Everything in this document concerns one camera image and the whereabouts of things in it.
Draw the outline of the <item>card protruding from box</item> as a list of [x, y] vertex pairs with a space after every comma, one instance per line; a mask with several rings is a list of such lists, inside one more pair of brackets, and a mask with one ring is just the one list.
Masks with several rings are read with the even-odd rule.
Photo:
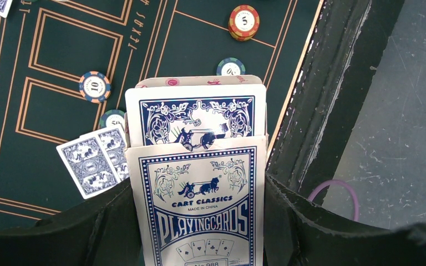
[[132, 147], [178, 143], [199, 151], [266, 131], [263, 84], [132, 88], [125, 102]]

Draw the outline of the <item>orange red chip stack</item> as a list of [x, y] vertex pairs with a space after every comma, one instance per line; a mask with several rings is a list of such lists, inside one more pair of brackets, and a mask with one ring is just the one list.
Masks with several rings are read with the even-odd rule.
[[242, 4], [234, 8], [230, 14], [228, 28], [233, 39], [250, 40], [258, 31], [260, 16], [254, 7]]

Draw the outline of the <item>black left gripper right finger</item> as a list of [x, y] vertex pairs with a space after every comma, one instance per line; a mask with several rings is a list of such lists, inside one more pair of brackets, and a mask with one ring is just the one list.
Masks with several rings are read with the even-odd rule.
[[267, 175], [265, 265], [426, 265], [426, 223], [395, 230], [336, 215]]

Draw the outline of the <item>green blue chip stack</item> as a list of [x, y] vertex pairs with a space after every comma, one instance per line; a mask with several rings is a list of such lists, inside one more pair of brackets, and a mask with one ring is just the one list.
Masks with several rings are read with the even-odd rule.
[[228, 57], [220, 61], [216, 68], [216, 75], [244, 75], [246, 73], [245, 65], [237, 58]]

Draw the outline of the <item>blue white card deck box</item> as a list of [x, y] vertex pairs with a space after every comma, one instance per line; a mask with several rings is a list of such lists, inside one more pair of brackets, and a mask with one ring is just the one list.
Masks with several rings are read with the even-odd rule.
[[[150, 78], [134, 88], [239, 84], [263, 83], [254, 75], [190, 76]], [[132, 147], [128, 129], [125, 156], [145, 264], [263, 265], [267, 132], [189, 151], [178, 143]]]

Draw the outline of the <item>pink blue chips small pile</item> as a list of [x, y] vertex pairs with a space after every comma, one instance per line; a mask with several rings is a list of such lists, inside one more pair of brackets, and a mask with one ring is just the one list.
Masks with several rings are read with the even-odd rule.
[[98, 104], [110, 97], [111, 84], [101, 72], [89, 71], [80, 77], [79, 92], [85, 100]]

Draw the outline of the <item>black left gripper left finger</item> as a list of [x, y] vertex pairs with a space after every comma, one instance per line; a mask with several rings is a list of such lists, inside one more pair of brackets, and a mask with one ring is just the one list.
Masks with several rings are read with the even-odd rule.
[[0, 232], [0, 265], [138, 265], [130, 180], [30, 228]]

